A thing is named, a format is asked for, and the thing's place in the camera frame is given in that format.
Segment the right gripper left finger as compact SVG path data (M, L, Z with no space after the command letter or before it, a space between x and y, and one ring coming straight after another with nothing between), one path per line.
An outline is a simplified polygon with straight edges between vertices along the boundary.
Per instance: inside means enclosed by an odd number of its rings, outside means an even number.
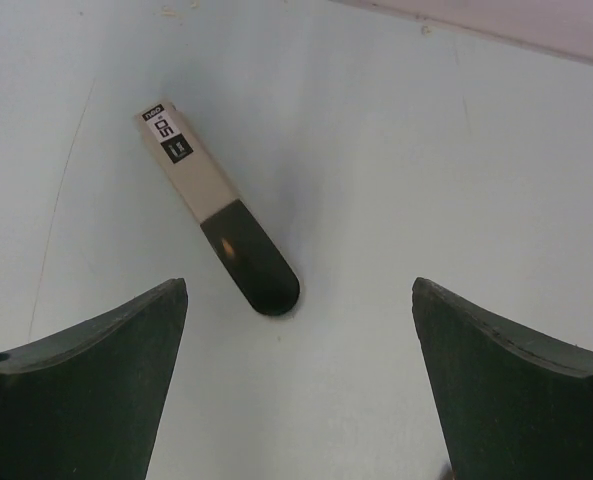
M183 335L170 279L0 352L0 479L144 479Z

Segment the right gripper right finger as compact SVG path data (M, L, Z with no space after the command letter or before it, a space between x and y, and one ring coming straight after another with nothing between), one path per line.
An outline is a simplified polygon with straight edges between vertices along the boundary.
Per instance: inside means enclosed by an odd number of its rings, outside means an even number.
M412 314L456 479L593 479L593 351L417 278Z

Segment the beige black stapler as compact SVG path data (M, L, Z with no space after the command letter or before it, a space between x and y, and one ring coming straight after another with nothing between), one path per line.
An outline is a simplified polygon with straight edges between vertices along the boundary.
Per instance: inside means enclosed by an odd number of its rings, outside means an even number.
M186 117L163 100L139 112L135 121L145 145L252 309L268 317L291 312L301 293L295 271Z

